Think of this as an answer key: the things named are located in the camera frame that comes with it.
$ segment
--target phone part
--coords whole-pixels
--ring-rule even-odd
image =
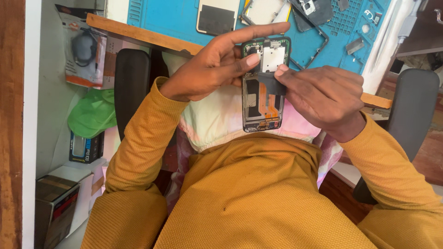
[[[197,31],[214,36],[233,31],[239,4],[240,0],[200,0]]]
[[[363,43],[363,40],[361,38],[357,38],[353,42],[346,45],[346,51],[348,51],[348,54],[353,54],[355,51],[361,49],[364,46],[365,44]]]
[[[291,13],[288,0],[246,0],[240,18],[246,25],[286,22]]]
[[[347,8],[349,8],[349,1],[348,0],[337,0],[338,7],[340,8],[340,11],[343,12]]]
[[[301,5],[297,1],[295,3],[301,8]],[[304,18],[304,16],[297,9],[293,8],[295,23],[297,24],[297,28],[300,30],[300,32],[305,32],[315,28],[312,23],[321,25],[329,22],[334,17],[331,0],[316,0],[313,1],[313,3],[315,12],[309,15],[310,21],[306,20],[306,18]]]
[[[291,39],[267,38],[242,44],[242,56],[259,54],[260,63],[243,76],[243,130],[278,129],[283,118],[286,87],[274,78],[280,64],[289,64]]]
[[[291,57],[289,58],[289,60],[292,63],[294,63],[294,65],[296,65],[300,70],[304,70],[304,69],[307,69],[313,63],[315,58],[317,58],[317,56],[320,54],[320,52],[326,47],[326,45],[329,42],[329,36],[325,32],[323,32],[323,30],[316,23],[314,23],[308,17],[308,15],[306,15],[306,13],[296,4],[295,1],[297,1],[297,0],[289,0],[289,1],[292,3],[292,6],[295,9],[297,9],[305,17],[305,19],[307,19],[312,25],[315,26],[315,28],[319,31],[319,35],[321,35],[321,36],[323,36],[325,38],[325,41],[323,42],[323,45],[320,48],[317,48],[317,51],[316,51],[315,55],[311,56],[311,60],[305,66],[300,65],[299,62],[294,60],[293,58],[291,58]]]
[[[305,12],[305,14],[307,16],[309,16],[312,12],[315,11],[315,6],[314,6],[314,2],[312,2],[312,0],[310,0],[307,3],[304,3],[304,0],[299,0],[300,5],[303,8],[303,11]]]

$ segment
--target disassembled smartphone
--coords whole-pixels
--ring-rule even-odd
[[[258,132],[278,129],[283,119],[286,88],[274,78],[273,73],[280,64],[289,65],[291,39],[253,40],[242,44],[241,49],[243,58],[260,54],[260,63],[243,76],[243,130]]]

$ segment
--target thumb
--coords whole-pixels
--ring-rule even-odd
[[[246,72],[254,68],[260,62],[260,54],[251,54],[232,64],[216,67],[215,70],[219,78],[230,79],[244,75]]]
[[[283,85],[288,86],[293,81],[293,73],[295,71],[290,69],[287,65],[281,64],[277,67],[277,71],[274,73],[274,77]]]

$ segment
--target black tape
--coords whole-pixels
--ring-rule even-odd
[[[258,72],[258,81],[266,86],[266,91],[274,95],[286,95],[286,86],[280,83],[275,77],[274,73]]]

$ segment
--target blue repair mat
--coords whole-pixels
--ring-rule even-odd
[[[349,0],[349,8],[341,12],[337,0],[332,0],[334,17],[320,25],[329,36],[329,42],[310,68],[330,65],[362,74],[390,2],[391,0]],[[198,33],[196,30],[198,4],[199,0],[130,0],[128,24],[204,46],[213,36]],[[245,0],[240,0],[239,15],[244,6]],[[375,19],[376,12],[382,14],[378,25],[370,20],[371,16]],[[300,32],[295,24],[293,11],[288,21],[291,22],[291,29],[284,36],[292,40],[291,57],[304,66],[315,55],[317,48],[321,47],[324,38],[315,28]],[[238,19],[236,29],[242,27],[246,25]],[[358,38],[363,40],[365,46],[348,55],[345,46]],[[290,67],[298,69],[292,63]]]

